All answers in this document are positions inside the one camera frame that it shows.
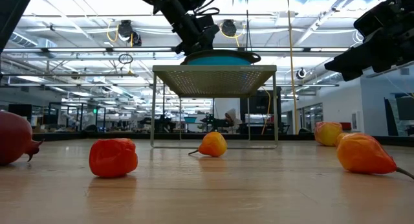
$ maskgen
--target wire mesh tray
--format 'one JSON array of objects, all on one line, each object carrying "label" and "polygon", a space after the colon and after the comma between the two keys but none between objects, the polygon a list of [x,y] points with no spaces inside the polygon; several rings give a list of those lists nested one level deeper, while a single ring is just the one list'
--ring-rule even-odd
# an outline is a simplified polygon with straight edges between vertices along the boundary
[{"label": "wire mesh tray", "polygon": [[247,98],[276,72],[275,65],[156,65],[153,72],[182,98]]}]

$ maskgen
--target pepper stem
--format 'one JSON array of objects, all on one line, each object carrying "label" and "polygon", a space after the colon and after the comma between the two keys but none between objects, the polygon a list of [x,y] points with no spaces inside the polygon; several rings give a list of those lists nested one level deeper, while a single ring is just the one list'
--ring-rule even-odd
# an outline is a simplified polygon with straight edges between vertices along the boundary
[{"label": "pepper stem", "polygon": [[411,174],[411,173],[409,173],[409,172],[407,172],[407,171],[406,171],[406,170],[404,170],[404,169],[397,168],[395,171],[396,171],[396,172],[399,172],[399,173],[402,173],[402,174],[404,174],[404,175],[406,175],[406,176],[409,176],[410,178],[414,179],[414,175],[413,175],[413,174]]},{"label": "pepper stem", "polygon": [[193,153],[197,153],[199,150],[193,151],[191,153],[188,153],[188,155],[192,155]]}]

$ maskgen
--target person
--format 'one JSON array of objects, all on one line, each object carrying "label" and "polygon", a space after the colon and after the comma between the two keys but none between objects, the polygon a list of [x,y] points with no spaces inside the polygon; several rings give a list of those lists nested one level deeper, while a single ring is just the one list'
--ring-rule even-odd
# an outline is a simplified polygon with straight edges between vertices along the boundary
[{"label": "person", "polygon": [[243,123],[241,120],[239,120],[236,117],[235,109],[234,108],[228,110],[224,114],[224,118],[225,118],[225,120],[228,122],[228,124],[230,126],[228,128],[224,128],[224,129],[227,130],[227,132],[229,132],[229,133],[236,133],[236,130],[239,129],[240,124]]}]

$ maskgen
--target pomegranate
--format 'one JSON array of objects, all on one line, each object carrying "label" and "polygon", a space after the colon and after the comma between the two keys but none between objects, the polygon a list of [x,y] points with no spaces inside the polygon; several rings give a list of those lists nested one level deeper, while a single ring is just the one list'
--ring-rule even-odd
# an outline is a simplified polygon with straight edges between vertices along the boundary
[{"label": "pomegranate", "polygon": [[26,119],[0,111],[0,166],[18,160],[24,153],[30,161],[42,143],[32,140],[32,126]]}]

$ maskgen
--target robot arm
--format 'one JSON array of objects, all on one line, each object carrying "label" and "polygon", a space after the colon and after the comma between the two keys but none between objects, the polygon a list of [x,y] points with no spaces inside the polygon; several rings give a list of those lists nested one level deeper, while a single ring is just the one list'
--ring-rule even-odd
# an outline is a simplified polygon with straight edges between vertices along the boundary
[{"label": "robot arm", "polygon": [[185,55],[190,55],[194,52],[213,49],[214,36],[220,29],[214,24],[212,15],[188,13],[190,10],[197,11],[206,0],[143,1],[154,6],[154,14],[161,11],[173,27],[173,32],[176,32],[182,39],[182,43],[175,48],[177,54],[184,51]]},{"label": "robot arm", "polygon": [[414,60],[414,0],[386,0],[356,20],[354,27],[364,43],[325,64],[327,70],[342,73],[345,81],[360,77],[369,67],[381,73]]}]

